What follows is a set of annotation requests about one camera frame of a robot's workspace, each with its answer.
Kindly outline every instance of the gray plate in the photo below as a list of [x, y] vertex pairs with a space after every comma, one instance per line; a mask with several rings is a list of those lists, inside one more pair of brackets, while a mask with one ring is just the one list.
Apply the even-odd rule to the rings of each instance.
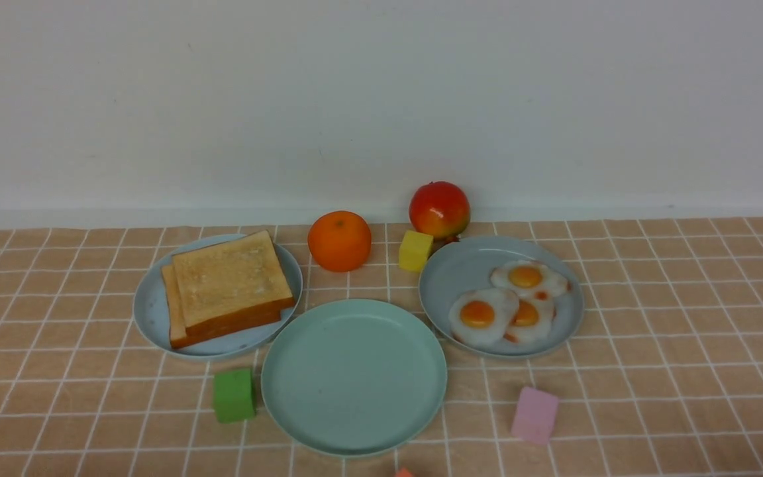
[[[555, 299], [558, 314], [547, 339], [524, 346], [499, 341], [484, 348], [475, 348], [452, 339], [448, 312], [455, 299], [467, 290], [491, 287], [489, 277], [492, 269], [510, 260], [523, 259], [542, 262], [567, 277], [572, 284], [570, 293]], [[575, 335], [585, 310], [582, 287], [569, 266], [539, 245], [503, 236], [464, 238], [440, 248], [421, 272], [420, 302], [428, 318], [449, 341], [482, 356], [506, 359], [540, 356], [559, 347]]]
[[[245, 237], [243, 233], [233, 233], [233, 235], [201, 238], [176, 248], [172, 253], [152, 265], [152, 268], [143, 276], [134, 295], [134, 323], [136, 323], [143, 338], [173, 356], [190, 360], [223, 360], [258, 348], [287, 324], [287, 320], [296, 310], [295, 306], [282, 310], [281, 321], [278, 323], [270, 323], [220, 338], [209, 339], [193, 346], [181, 348], [181, 350], [173, 350], [170, 346], [170, 311], [169, 306], [167, 306], [167, 290], [164, 287], [164, 279], [161, 277], [161, 266], [172, 263], [174, 254], [222, 244], [222, 242], [237, 240], [242, 237]], [[275, 244], [275, 246], [276, 254], [279, 262], [281, 262], [281, 270], [287, 278], [287, 284], [290, 285], [293, 296], [296, 297], [296, 303], [299, 304], [303, 287], [302, 270], [299, 268], [296, 258], [286, 248], [279, 244]]]

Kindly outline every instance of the blue plate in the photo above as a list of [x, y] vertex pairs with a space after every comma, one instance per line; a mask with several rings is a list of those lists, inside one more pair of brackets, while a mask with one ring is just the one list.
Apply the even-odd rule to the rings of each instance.
[[[569, 293], [555, 299], [558, 314], [547, 338], [527, 345], [503, 339], [481, 348], [452, 338], [449, 308], [461, 293], [491, 286], [490, 272], [511, 260], [538, 260], [564, 275], [572, 284]], [[429, 258], [420, 274], [420, 302], [432, 324], [453, 344], [476, 354], [505, 359], [528, 359], [551, 353], [575, 335], [582, 324], [585, 299], [572, 269], [540, 245], [503, 236], [469, 237], [440, 248]]]
[[[191, 360], [223, 360], [258, 348], [287, 324], [287, 320], [293, 315], [296, 306], [282, 310], [281, 321], [278, 323], [245, 329], [179, 350], [173, 350], [170, 346], [170, 311], [167, 306], [164, 279], [161, 278], [161, 266], [170, 265], [174, 254], [222, 244], [222, 242], [237, 240], [242, 237], [245, 235], [235, 233], [235, 235], [217, 235], [199, 239], [176, 248], [172, 253], [155, 262], [152, 268], [149, 268], [137, 286], [133, 305], [134, 323], [143, 338], [173, 356]], [[281, 270], [287, 278], [287, 284], [290, 285], [293, 296], [296, 297], [297, 305], [299, 305], [303, 289], [302, 269], [299, 268], [299, 263], [296, 262], [296, 258], [290, 252], [279, 244], [275, 244], [275, 246], [276, 254], [279, 262], [281, 262]]]
[[261, 395], [282, 431], [343, 458], [388, 452], [434, 419], [447, 366], [432, 330], [374, 299], [343, 299], [305, 312], [273, 341]]

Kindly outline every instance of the tangerine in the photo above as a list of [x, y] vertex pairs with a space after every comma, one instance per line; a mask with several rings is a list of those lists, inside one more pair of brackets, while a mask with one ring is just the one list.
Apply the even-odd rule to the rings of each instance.
[[372, 242], [370, 226], [350, 211], [329, 212], [308, 230], [311, 256], [329, 272], [350, 272], [364, 265]]

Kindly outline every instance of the yellow block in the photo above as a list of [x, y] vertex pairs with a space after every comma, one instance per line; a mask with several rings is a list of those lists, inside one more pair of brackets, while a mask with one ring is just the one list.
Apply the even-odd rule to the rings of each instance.
[[420, 272], [429, 260], [433, 242], [434, 237], [426, 233], [406, 231], [405, 238], [399, 245], [399, 268], [409, 272]]

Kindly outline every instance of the white wall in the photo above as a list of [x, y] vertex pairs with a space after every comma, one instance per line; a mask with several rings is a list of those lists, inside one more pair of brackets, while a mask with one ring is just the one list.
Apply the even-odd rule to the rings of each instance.
[[389, 215], [438, 179], [500, 215], [763, 211], [763, 1], [0, 2], [0, 221]]

